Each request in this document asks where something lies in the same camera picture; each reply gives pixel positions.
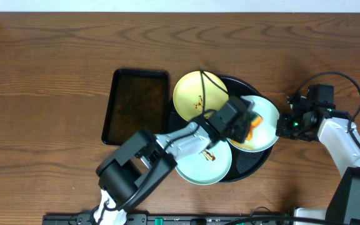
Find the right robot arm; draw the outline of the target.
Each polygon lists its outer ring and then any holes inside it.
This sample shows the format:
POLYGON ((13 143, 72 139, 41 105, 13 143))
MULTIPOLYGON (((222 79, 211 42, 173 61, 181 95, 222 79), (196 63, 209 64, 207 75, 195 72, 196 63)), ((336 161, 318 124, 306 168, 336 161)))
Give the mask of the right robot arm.
POLYGON ((341 181, 326 209, 299 207, 295 224, 360 224, 360 135, 353 117, 339 111, 329 94, 295 94, 288 99, 292 112, 280 115, 276 134, 282 138, 317 141, 324 145, 341 181))

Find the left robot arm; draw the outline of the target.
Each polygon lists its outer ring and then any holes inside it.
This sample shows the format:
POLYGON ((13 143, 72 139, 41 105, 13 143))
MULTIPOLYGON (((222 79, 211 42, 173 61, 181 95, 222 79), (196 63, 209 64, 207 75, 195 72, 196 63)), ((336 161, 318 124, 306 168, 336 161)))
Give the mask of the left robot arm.
POLYGON ((133 134, 96 169, 101 203, 92 211, 92 224, 124 224, 126 214, 145 200, 178 162, 198 155, 227 138, 243 142, 262 121, 253 103, 228 100, 220 110, 209 109, 186 127, 169 134, 142 129, 133 134))

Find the light blue plate front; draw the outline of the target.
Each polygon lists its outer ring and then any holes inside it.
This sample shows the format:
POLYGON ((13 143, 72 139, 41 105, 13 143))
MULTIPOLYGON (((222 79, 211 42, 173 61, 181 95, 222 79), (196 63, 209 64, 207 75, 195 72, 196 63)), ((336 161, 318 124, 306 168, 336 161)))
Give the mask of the light blue plate front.
POLYGON ((199 154, 181 159, 177 173, 190 183, 211 185, 218 183, 229 172, 233 157, 226 141, 219 141, 214 147, 199 154))

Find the yellow plate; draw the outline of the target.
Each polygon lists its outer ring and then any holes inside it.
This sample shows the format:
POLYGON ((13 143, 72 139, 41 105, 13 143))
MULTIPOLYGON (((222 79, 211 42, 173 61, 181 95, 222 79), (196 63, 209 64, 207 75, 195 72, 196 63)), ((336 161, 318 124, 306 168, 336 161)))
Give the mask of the yellow plate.
POLYGON ((218 111, 229 99, 225 84, 207 71, 193 71, 184 75, 174 88, 172 100, 175 110, 185 120, 190 121, 200 114, 208 118, 218 111))

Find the green and orange sponge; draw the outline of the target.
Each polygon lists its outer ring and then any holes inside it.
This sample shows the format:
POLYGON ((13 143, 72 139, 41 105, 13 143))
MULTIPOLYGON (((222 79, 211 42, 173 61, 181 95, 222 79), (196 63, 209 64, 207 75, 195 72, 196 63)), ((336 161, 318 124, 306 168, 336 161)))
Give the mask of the green and orange sponge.
POLYGON ((246 136, 247 141, 250 141, 253 138, 253 130, 257 128, 262 122, 263 118, 258 114, 252 117, 252 121, 249 126, 249 132, 246 136))

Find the light blue plate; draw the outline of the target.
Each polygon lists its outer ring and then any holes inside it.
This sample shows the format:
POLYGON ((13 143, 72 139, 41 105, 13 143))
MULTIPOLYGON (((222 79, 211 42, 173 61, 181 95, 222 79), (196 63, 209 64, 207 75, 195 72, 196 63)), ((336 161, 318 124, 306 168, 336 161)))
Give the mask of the light blue plate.
POLYGON ((241 96, 242 99, 253 102, 252 110, 261 118, 259 124, 254 123, 253 129, 249 132, 247 139, 236 142, 231 139, 227 141, 238 150, 257 153, 271 147, 277 140, 276 126, 279 119, 277 107, 269 100, 260 96, 241 96))
POLYGON ((226 141, 219 141, 214 147, 199 154, 181 159, 177 173, 190 183, 211 185, 218 183, 229 172, 233 157, 226 141))

